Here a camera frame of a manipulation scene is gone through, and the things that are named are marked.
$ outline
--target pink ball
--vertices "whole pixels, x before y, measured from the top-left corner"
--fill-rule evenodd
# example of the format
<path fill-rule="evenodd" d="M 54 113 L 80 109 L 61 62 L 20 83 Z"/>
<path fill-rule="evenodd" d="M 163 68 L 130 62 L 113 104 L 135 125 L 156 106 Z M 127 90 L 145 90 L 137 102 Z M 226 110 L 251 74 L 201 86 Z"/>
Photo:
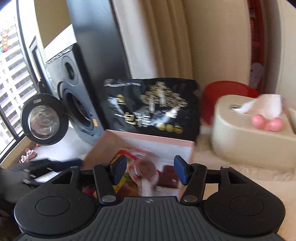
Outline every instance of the pink ball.
<path fill-rule="evenodd" d="M 257 129 L 264 129 L 267 121 L 262 115 L 258 114 L 252 116 L 252 124 Z"/>
<path fill-rule="evenodd" d="M 266 124 L 264 129 L 266 131 L 277 132 L 283 129 L 283 127 L 284 127 L 283 121 L 280 118 L 274 118 L 272 121 Z"/>

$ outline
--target washing machine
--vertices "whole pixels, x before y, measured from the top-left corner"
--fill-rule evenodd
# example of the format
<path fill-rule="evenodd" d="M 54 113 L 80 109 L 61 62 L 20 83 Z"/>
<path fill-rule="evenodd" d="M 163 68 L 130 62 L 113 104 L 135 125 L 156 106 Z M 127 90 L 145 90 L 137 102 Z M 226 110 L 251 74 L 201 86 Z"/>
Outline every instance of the washing machine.
<path fill-rule="evenodd" d="M 89 77 L 77 43 L 47 61 L 45 69 L 53 95 L 37 94 L 23 106 L 21 124 L 35 143 L 52 145 L 67 132 L 69 121 L 78 136 L 95 144 L 104 132 L 97 101 L 88 86 Z"/>

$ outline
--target black package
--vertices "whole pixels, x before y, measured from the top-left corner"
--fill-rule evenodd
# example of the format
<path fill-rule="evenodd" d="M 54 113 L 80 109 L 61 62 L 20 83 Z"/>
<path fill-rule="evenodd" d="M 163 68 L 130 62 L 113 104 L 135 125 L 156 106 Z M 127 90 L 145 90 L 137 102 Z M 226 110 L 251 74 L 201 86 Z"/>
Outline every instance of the black package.
<path fill-rule="evenodd" d="M 104 83 L 114 130 L 195 141 L 199 86 L 178 78 L 108 79 Z"/>

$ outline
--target beige tablecloth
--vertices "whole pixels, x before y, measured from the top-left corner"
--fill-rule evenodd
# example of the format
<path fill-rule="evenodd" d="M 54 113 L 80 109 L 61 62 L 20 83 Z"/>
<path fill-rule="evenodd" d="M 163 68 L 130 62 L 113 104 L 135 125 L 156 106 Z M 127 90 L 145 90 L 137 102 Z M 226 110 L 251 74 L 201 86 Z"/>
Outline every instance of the beige tablecloth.
<path fill-rule="evenodd" d="M 194 152 L 194 162 L 208 169 L 220 169 L 229 165 L 279 197 L 286 208 L 286 216 L 278 234 L 286 241 L 296 241 L 296 175 L 295 170 L 278 171 L 265 168 L 232 164 L 217 157 L 210 145 L 210 127 L 201 127 Z M 217 184 L 207 184 L 204 199 L 217 191 Z"/>

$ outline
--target washing machine door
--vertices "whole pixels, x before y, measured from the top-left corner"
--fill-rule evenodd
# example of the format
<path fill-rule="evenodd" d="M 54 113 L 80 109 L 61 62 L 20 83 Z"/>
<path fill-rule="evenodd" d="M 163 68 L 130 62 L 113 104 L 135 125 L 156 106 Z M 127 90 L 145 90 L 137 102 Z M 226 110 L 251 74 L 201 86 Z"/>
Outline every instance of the washing machine door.
<path fill-rule="evenodd" d="M 37 94 L 24 103 L 21 124 L 30 140 L 52 145 L 65 136 L 69 118 L 61 101 L 49 94 Z"/>

